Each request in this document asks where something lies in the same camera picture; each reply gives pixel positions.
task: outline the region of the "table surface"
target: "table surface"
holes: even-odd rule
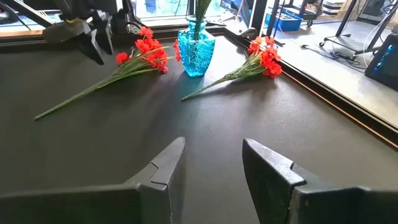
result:
[[[258,223],[243,138],[338,185],[398,188],[398,153],[286,75],[229,82],[180,101],[238,68],[243,51],[217,37],[203,78],[170,60],[166,75],[117,82],[36,122],[110,75],[114,56],[99,66],[73,49],[0,54],[0,194],[122,183],[179,136],[187,150],[184,223]]]

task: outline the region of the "flower bouquet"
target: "flower bouquet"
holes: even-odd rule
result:
[[[200,92],[228,80],[245,78],[258,75],[260,73],[264,76],[275,78],[282,73],[282,68],[277,63],[280,61],[280,56],[277,54],[277,50],[274,48],[273,38],[265,37],[265,39],[263,39],[261,37],[256,37],[256,39],[250,44],[248,53],[250,53],[250,56],[242,65],[242,67],[225,75],[223,78],[220,78],[212,84],[185,96],[182,98],[182,100],[196,96]]]
[[[167,55],[165,49],[169,47],[163,47],[158,40],[153,39],[153,31],[150,28],[141,28],[140,35],[143,36],[143,38],[142,40],[140,39],[136,41],[136,47],[138,50],[133,50],[130,55],[125,52],[117,54],[116,62],[119,64],[119,67],[115,69],[111,76],[71,97],[69,100],[66,100],[36,116],[35,120],[43,118],[44,116],[59,110],[60,108],[69,105],[96,90],[122,80],[123,78],[157,70],[161,73],[167,73],[168,68],[166,67],[166,63],[168,59],[175,57]],[[176,59],[180,60],[180,51],[178,46],[175,44],[174,47],[176,49]]]

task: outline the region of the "vase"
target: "vase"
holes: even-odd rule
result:
[[[178,46],[185,71],[191,77],[198,77],[209,67],[216,39],[206,31],[206,20],[197,22],[195,16],[190,16],[187,21],[188,29],[178,32]]]

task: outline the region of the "green stem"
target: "green stem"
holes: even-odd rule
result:
[[[195,92],[193,92],[193,93],[191,93],[191,94],[189,94],[189,95],[187,95],[187,96],[184,96],[184,98],[182,98],[181,101],[184,101],[184,100],[187,100],[187,99],[189,99],[189,98],[191,98],[191,97],[193,97],[193,96],[196,96],[196,95],[199,94],[200,92],[202,92],[202,91],[204,91],[204,90],[207,90],[208,88],[210,88],[210,87],[212,87],[212,86],[215,86],[215,85],[217,85],[217,84],[220,84],[220,83],[225,82],[225,81],[228,81],[228,80],[229,80],[229,79],[228,79],[228,78],[225,78],[225,77],[220,78],[219,80],[213,82],[212,84],[210,84],[210,85],[208,85],[208,86],[206,86],[206,87],[203,87],[203,88],[201,88],[200,90],[195,91]]]
[[[92,85],[91,87],[89,87],[86,90],[80,92],[79,94],[71,97],[69,100],[65,100],[64,102],[58,104],[57,106],[54,106],[53,108],[45,111],[44,113],[42,113],[40,115],[37,115],[35,117],[35,120],[37,121],[40,118],[43,118],[44,116],[47,116],[48,114],[53,113],[54,111],[57,111],[60,108],[63,108],[64,106],[69,105],[70,103],[73,103],[73,102],[79,100],[80,98],[83,98],[84,96],[86,96],[86,95],[88,95],[88,94],[90,94],[90,93],[92,93],[92,92],[94,92],[94,91],[96,91],[96,90],[98,90],[100,88],[103,88],[103,87],[105,87],[105,86],[107,86],[107,85],[109,85],[111,83],[114,83],[114,82],[116,82],[118,80],[121,80],[121,79],[127,78],[127,77],[131,77],[133,75],[138,75],[138,74],[142,74],[142,73],[145,73],[145,72],[154,71],[154,70],[157,70],[157,68],[151,68],[151,69],[139,70],[139,71],[131,72],[131,73],[125,73],[124,75],[120,75],[120,76],[110,76],[110,77],[108,77],[108,78],[106,78],[104,80],[101,80],[97,84]]]

